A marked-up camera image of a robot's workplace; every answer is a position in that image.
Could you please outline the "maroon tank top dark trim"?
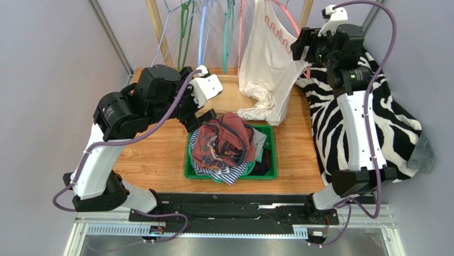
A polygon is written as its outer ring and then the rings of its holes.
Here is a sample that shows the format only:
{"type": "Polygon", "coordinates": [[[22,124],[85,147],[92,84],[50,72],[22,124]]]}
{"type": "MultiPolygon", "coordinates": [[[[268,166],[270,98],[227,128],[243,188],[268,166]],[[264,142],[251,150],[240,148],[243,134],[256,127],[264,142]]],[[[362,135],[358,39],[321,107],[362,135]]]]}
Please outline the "maroon tank top dark trim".
{"type": "Polygon", "coordinates": [[[253,162],[256,158],[254,134],[251,124],[227,112],[199,128],[192,158],[202,169],[225,169],[253,162]]]}

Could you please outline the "light blue plastic hanger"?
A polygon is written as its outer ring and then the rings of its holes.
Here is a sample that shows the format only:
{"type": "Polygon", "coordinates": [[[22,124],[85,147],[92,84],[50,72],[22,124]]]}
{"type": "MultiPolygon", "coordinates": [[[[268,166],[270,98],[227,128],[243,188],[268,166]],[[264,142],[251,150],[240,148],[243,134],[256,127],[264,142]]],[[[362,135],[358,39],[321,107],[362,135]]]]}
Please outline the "light blue plastic hanger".
{"type": "Polygon", "coordinates": [[[210,27],[212,23],[213,8],[214,0],[202,1],[197,49],[197,66],[203,65],[205,61],[208,39],[210,34],[210,27]]]}

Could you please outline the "blue white striped tank top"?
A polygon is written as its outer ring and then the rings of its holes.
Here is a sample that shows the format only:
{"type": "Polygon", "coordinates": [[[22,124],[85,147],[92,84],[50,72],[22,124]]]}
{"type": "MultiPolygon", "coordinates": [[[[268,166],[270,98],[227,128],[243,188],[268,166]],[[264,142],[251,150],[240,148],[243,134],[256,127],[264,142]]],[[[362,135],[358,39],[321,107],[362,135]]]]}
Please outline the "blue white striped tank top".
{"type": "Polygon", "coordinates": [[[252,168],[252,163],[243,163],[239,166],[227,166],[224,169],[204,169],[197,165],[197,163],[194,161],[192,157],[192,150],[194,149],[196,145],[196,141],[199,137],[200,130],[197,129],[195,132],[193,132],[190,137],[189,137],[189,165],[193,168],[195,172],[195,176],[197,178],[210,178],[213,181],[217,183],[227,183],[229,185],[232,185],[238,178],[241,176],[244,176],[250,172],[250,169],[252,168]]]}

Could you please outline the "grey tank top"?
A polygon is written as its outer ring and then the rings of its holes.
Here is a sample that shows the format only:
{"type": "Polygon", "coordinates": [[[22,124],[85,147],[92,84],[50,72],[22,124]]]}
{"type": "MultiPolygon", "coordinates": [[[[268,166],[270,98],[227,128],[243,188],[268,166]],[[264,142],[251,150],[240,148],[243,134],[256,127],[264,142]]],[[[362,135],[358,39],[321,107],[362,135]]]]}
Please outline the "grey tank top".
{"type": "Polygon", "coordinates": [[[264,144],[267,140],[267,135],[253,128],[253,146],[255,147],[255,155],[259,155],[262,152],[264,144]]]}

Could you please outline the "teal plastic hanger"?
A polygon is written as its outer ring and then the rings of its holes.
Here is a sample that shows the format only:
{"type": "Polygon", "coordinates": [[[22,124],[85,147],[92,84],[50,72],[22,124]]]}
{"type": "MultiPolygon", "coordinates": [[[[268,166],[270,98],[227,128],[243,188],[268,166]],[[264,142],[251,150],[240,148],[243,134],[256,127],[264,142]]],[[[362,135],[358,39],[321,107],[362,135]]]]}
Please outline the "teal plastic hanger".
{"type": "Polygon", "coordinates": [[[223,36],[223,48],[222,48],[222,72],[226,74],[229,70],[229,57],[231,52],[231,45],[233,40],[234,30],[234,9],[235,0],[227,1],[227,10],[225,12],[225,23],[224,23],[224,36],[223,36]]]}

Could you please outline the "thin pink wire hanger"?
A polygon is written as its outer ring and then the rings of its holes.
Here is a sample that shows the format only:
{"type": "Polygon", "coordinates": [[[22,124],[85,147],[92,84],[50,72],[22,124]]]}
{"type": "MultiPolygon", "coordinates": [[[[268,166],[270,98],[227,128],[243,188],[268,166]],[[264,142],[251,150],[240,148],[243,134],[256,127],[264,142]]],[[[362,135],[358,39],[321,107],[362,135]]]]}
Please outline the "thin pink wire hanger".
{"type": "Polygon", "coordinates": [[[239,37],[238,37],[238,71],[240,70],[241,65],[241,53],[242,53],[242,38],[243,38],[243,26],[244,26],[244,16],[246,9],[246,0],[241,0],[240,2],[240,21],[239,21],[239,37]]]}

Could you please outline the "navy tank top maroon trim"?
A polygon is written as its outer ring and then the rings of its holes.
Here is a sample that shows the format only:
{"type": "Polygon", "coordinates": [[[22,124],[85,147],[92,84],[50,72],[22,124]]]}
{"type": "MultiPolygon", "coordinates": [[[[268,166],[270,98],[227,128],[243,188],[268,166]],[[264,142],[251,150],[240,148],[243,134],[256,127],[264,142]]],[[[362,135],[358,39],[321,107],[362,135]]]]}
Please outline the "navy tank top maroon trim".
{"type": "Polygon", "coordinates": [[[255,166],[249,175],[264,176],[272,167],[271,151],[264,148],[260,160],[255,161],[255,166]]]}

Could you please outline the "green plastic hanger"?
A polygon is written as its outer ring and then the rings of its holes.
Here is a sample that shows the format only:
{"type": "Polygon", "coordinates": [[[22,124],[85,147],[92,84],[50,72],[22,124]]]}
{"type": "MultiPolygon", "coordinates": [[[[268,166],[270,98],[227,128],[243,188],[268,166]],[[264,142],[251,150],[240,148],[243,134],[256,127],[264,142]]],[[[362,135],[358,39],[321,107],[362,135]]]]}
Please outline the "green plastic hanger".
{"type": "Polygon", "coordinates": [[[192,32],[192,15],[195,11],[194,1],[186,1],[181,5],[180,13],[180,36],[179,36],[179,52],[177,57],[177,68],[181,70],[185,67],[187,59],[190,37],[192,32]]]}

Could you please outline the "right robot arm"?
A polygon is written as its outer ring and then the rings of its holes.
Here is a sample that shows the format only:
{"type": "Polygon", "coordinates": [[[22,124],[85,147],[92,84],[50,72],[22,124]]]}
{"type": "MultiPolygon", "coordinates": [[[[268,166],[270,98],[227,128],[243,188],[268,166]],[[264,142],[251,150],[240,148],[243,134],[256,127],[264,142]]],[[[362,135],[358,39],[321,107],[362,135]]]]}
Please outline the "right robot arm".
{"type": "Polygon", "coordinates": [[[335,32],[304,27],[290,46],[293,59],[320,64],[327,70],[327,82],[334,91],[346,126],[348,168],[336,170],[331,184],[314,193],[309,205],[318,211],[340,207],[353,198],[376,191],[397,177],[388,167],[379,147],[372,113],[374,78],[359,66],[364,42],[362,27],[339,25],[335,32]]]}

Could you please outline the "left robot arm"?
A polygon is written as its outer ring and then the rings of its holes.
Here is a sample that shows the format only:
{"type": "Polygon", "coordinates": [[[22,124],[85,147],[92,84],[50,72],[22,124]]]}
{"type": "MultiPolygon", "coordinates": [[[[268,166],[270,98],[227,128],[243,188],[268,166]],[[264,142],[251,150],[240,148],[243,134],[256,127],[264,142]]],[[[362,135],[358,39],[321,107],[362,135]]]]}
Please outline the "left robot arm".
{"type": "Polygon", "coordinates": [[[194,132],[216,117],[214,110],[201,116],[197,112],[222,92],[219,78],[205,66],[176,70],[154,65],[144,68],[136,83],[102,97],[79,165],[63,176],[65,189],[75,194],[73,211],[105,212],[118,207],[152,211],[158,205],[156,193],[138,188],[114,172],[120,154],[168,119],[177,119],[189,133],[194,132]]]}

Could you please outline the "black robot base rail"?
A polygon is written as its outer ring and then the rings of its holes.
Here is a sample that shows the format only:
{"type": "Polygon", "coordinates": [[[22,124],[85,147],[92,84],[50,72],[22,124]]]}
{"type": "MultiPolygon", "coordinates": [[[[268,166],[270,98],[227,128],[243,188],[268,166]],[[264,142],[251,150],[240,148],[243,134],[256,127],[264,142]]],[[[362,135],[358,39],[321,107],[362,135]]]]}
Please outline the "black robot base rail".
{"type": "Polygon", "coordinates": [[[307,195],[161,193],[148,215],[134,210],[77,214],[89,235],[166,238],[301,239],[321,243],[341,210],[316,210],[307,195]]]}

